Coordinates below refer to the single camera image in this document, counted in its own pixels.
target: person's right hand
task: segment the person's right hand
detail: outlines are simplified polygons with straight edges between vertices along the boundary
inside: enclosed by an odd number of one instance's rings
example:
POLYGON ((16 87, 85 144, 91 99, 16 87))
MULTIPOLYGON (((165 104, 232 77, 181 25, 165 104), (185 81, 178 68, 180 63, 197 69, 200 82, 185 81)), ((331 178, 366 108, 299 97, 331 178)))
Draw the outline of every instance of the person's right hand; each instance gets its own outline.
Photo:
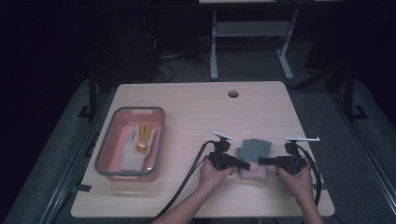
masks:
POLYGON ((283 177, 288 187, 288 191, 295 198, 301 207, 314 201, 314 191, 312 188, 311 164, 306 166, 297 175, 291 175, 281 167, 276 167, 277 173, 283 177))

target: translucent container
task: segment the translucent container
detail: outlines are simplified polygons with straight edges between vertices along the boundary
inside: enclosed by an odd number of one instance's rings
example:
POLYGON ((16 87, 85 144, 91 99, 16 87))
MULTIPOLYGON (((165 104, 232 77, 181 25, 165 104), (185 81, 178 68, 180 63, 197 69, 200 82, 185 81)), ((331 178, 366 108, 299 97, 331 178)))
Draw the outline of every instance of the translucent container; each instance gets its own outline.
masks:
POLYGON ((117 109, 99 148, 94 168, 111 181, 154 181, 160 172, 165 112, 160 107, 125 106, 117 109), (136 125, 151 125, 155 135, 141 171, 121 170, 124 146, 136 125))

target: human hand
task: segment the human hand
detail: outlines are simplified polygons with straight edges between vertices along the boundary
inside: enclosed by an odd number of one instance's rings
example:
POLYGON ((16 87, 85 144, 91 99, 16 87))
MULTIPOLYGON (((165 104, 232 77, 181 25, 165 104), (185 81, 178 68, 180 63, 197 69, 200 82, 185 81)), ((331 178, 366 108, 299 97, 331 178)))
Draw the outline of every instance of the human hand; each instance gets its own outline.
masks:
POLYGON ((288 191, 295 198, 297 204, 302 207, 314 202, 314 191, 312 188, 311 164, 306 166, 297 175, 291 175, 281 167, 276 167, 277 173, 283 177, 288 191))
POLYGON ((236 167, 229 167, 225 170, 218 171, 213 167, 208 158, 204 159, 204 163, 200 170, 199 190, 210 194, 221 186, 224 178, 236 171, 236 167))

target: wooden table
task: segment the wooden table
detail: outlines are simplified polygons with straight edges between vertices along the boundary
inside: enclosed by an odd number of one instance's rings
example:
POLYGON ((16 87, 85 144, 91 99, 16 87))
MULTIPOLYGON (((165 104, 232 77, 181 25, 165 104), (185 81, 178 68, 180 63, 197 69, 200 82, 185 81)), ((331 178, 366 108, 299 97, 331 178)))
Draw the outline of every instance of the wooden table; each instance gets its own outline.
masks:
MULTIPOLYGON (((281 82, 121 85, 82 180, 83 185, 92 188, 89 192, 78 192, 72 215, 155 217, 174 196, 202 144, 207 140, 219 140, 212 133, 214 130, 233 137, 229 150, 233 156, 244 139, 258 138, 272 142, 269 156, 275 157, 287 155, 284 148, 286 136, 304 137, 300 121, 281 82), (231 98, 229 91, 237 91, 239 96, 231 98), (161 171, 154 182, 111 182, 93 168, 113 112, 127 105, 159 106, 166 113, 161 171)), ((300 145, 311 152, 307 143, 300 145)), ((204 155, 210 151, 213 147, 209 144, 204 155)), ((267 168, 265 183, 241 180, 239 175, 228 176, 196 217, 301 216, 300 208, 286 191, 274 167, 267 168)), ((196 188, 198 176, 197 170, 174 205, 196 188)), ((318 210, 323 216, 334 212, 327 190, 322 191, 318 210)))

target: yellow object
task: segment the yellow object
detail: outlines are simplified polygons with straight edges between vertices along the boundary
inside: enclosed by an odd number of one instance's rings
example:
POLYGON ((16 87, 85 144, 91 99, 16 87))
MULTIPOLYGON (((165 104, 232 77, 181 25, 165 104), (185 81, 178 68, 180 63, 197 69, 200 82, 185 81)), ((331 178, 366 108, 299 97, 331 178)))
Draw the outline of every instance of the yellow object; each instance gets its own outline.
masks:
POLYGON ((149 136, 151 134, 152 126, 149 124, 139 125, 139 138, 136 146, 134 147, 138 152, 142 154, 148 153, 147 141, 149 140, 149 136))

